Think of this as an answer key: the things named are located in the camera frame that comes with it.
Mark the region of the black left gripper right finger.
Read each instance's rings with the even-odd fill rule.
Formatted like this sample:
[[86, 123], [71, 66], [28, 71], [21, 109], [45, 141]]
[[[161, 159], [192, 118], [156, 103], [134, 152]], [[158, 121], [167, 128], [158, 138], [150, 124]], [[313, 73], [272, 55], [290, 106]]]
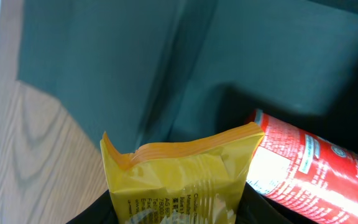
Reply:
[[246, 184], [235, 224], [316, 224], [316, 222], [293, 212], [258, 194]]

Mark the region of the small yellow snack packet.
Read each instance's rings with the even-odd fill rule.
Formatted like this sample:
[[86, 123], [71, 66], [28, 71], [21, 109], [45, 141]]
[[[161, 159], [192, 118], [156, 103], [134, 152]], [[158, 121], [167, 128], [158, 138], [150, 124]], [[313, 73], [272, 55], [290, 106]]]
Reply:
[[189, 142], [155, 142], [121, 154], [100, 141], [118, 223], [234, 223], [252, 157], [254, 122]]

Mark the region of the red cylindrical can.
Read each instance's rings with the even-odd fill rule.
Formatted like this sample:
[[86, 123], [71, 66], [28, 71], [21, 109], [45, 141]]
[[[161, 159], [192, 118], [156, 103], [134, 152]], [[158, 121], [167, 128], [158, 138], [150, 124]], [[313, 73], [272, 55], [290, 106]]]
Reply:
[[358, 154], [255, 110], [265, 133], [247, 183], [316, 223], [358, 223]]

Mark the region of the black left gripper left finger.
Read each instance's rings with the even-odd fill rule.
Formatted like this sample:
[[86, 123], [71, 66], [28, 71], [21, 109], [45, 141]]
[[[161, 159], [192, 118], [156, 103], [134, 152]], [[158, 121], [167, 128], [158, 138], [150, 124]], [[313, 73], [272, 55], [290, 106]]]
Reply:
[[118, 224], [109, 191], [105, 191], [87, 209], [67, 224]]

